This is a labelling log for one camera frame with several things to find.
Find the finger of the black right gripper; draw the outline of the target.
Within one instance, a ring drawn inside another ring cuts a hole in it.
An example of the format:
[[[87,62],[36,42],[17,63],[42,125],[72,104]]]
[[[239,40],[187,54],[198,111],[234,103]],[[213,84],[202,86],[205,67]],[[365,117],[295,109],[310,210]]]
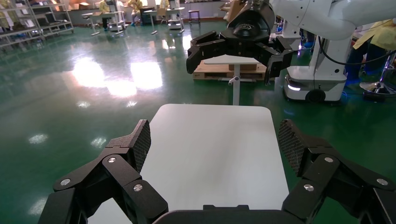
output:
[[[266,67],[264,82],[269,84],[271,78],[279,77],[283,69],[290,67],[293,49],[282,36],[267,44],[255,44],[255,60]]]
[[[187,50],[186,70],[192,74],[201,61],[226,53],[227,40],[216,31],[210,31],[191,40]]]

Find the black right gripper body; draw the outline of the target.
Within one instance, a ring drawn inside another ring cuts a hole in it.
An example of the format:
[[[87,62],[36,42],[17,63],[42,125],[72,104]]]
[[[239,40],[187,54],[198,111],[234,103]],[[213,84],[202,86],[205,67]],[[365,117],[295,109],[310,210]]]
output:
[[[221,31],[227,40],[228,55],[254,57],[255,44],[267,44],[275,23],[275,12],[268,0],[233,0],[228,25]]]

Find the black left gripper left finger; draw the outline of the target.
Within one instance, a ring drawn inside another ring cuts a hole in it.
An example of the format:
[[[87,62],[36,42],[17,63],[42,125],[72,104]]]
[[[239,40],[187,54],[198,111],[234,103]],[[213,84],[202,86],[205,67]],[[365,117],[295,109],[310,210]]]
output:
[[[41,224],[86,224],[100,205],[114,199],[134,224],[151,224],[168,212],[165,199],[141,176],[151,146],[149,122],[109,141],[93,161],[56,180]]]

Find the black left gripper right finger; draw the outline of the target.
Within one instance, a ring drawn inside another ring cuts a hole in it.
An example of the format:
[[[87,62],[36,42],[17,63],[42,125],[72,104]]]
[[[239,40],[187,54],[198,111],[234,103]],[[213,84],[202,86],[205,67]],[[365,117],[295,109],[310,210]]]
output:
[[[337,201],[361,224],[396,221],[396,185],[342,156],[325,139],[302,133],[290,119],[280,123],[279,149],[300,179],[282,210],[310,224],[325,199]]]

